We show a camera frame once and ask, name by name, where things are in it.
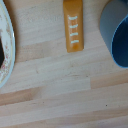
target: wooden surface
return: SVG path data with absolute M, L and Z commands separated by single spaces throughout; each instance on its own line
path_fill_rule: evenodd
M 113 62 L 99 21 L 108 0 L 83 0 L 83 52 L 65 48 L 63 0 L 4 0 L 16 62 L 0 89 L 0 128 L 128 128 L 128 70 Z

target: blue mug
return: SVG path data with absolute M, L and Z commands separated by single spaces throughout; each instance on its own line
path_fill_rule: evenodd
M 100 20 L 101 35 L 115 63 L 128 68 L 128 0 L 112 0 Z

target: wood grain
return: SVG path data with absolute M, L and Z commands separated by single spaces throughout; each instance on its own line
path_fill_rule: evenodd
M 109 0 L 83 0 L 85 49 L 68 54 L 63 0 L 4 0 L 16 62 L 0 89 L 0 128 L 128 128 L 128 70 L 100 35 Z

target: dark object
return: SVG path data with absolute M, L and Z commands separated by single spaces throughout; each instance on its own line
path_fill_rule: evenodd
M 4 61 L 4 51 L 3 51 L 3 46 L 0 40 L 0 68 L 3 64 L 3 61 Z
M 128 1 L 113 0 L 101 15 L 101 35 L 115 63 L 128 68 Z

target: orange tube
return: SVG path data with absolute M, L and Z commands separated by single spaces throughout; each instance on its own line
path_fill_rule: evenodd
M 67 52 L 84 49 L 83 2 L 82 0 L 64 0 L 64 20 Z

